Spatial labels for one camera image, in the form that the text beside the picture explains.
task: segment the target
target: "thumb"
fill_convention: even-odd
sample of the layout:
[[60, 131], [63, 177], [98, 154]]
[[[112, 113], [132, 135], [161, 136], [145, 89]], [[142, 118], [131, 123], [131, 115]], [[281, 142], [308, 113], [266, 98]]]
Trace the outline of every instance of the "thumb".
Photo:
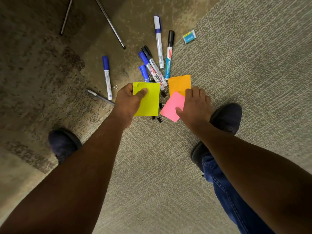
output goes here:
[[141, 89], [140, 91], [138, 91], [135, 96], [137, 96], [139, 98], [139, 100], [141, 101], [142, 98], [145, 97], [145, 95], [147, 94], [147, 88]]
[[177, 115], [178, 115], [179, 117], [181, 117], [182, 114], [183, 114], [183, 111], [182, 111], [180, 108], [178, 108], [178, 107], [176, 107], [176, 112], [177, 112]]

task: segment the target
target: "forearm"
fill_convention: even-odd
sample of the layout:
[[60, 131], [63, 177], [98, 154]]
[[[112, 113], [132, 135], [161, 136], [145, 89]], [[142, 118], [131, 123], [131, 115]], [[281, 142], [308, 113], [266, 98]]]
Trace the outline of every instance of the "forearm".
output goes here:
[[288, 219], [298, 221], [297, 230], [300, 229], [310, 216], [309, 173], [286, 158], [220, 131], [208, 122], [194, 133], [241, 197], [267, 224], [272, 226]]
[[91, 233], [123, 130], [123, 123], [109, 116], [81, 149], [29, 193], [4, 223], [1, 233]]

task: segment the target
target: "blue jeans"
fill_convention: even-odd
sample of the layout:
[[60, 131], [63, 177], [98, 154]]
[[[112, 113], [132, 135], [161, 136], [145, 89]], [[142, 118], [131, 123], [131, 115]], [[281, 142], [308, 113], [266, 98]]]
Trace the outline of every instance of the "blue jeans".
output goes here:
[[213, 184], [224, 211], [242, 234], [274, 233], [240, 197], [210, 154], [203, 158], [204, 175]]

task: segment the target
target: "shoe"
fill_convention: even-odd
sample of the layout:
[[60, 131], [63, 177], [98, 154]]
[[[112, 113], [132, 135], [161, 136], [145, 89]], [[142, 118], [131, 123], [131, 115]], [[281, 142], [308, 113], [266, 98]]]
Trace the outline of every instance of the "shoe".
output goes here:
[[80, 140], [72, 132], [64, 128], [51, 131], [48, 140], [59, 165], [82, 146]]
[[[240, 126], [241, 115], [242, 108], [240, 105], [236, 103], [226, 104], [212, 114], [210, 123], [219, 130], [235, 135]], [[191, 160], [202, 172], [204, 172], [202, 159], [206, 156], [211, 156], [211, 153], [203, 142], [199, 142], [191, 152]]]

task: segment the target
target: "pink sticky note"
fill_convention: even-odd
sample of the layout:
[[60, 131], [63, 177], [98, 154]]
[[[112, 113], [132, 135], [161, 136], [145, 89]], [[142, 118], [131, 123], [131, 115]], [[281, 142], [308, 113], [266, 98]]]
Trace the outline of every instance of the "pink sticky note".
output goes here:
[[174, 92], [166, 102], [163, 109], [160, 111], [160, 114], [174, 122], [177, 122], [180, 117], [177, 115], [175, 108], [178, 107], [183, 111], [184, 101], [185, 97], [183, 95], [179, 94], [178, 92]]

